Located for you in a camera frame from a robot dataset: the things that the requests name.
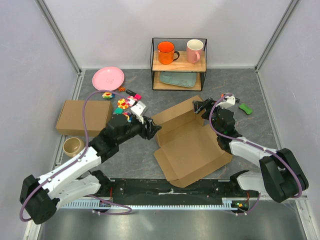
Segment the green black eraser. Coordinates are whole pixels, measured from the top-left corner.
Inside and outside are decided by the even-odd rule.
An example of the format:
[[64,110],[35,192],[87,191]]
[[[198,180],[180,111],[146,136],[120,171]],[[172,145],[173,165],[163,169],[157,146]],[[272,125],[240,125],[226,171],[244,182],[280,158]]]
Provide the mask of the green black eraser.
[[253,113],[253,110],[246,105],[245,103],[242,103],[238,106],[238,108],[243,111],[246,115],[251,115]]

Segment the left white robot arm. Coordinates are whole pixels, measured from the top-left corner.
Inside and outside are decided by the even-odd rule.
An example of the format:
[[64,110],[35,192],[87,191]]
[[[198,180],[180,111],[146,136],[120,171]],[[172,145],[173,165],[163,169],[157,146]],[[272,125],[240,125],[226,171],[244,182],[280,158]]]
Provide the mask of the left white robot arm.
[[106,196],[112,183],[102,171],[93,171],[84,178],[82,174],[114,156],[125,141],[136,135],[150,140],[161,128],[150,117],[138,119],[134,115],[128,122],[123,114],[113,115],[106,127],[75,157],[38,178],[29,175],[23,180],[19,198],[22,204],[20,220],[27,221],[23,217],[23,212],[27,211],[30,220],[39,225],[74,200],[91,195]]

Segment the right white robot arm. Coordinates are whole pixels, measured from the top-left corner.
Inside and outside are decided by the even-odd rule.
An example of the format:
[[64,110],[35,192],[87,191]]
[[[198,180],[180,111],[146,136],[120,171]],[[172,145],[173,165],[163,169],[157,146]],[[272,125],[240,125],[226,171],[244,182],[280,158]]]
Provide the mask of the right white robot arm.
[[288,148],[273,149],[248,140],[235,129],[234,113],[229,110],[239,100],[231,93],[222,94],[219,100],[208,98],[194,100],[195,114],[209,121],[217,135],[219,147],[234,156],[241,157],[259,167],[260,172],[248,170],[233,175],[229,191],[235,197],[246,191],[268,194],[281,203],[290,198],[299,198],[309,188],[309,181],[293,152]]

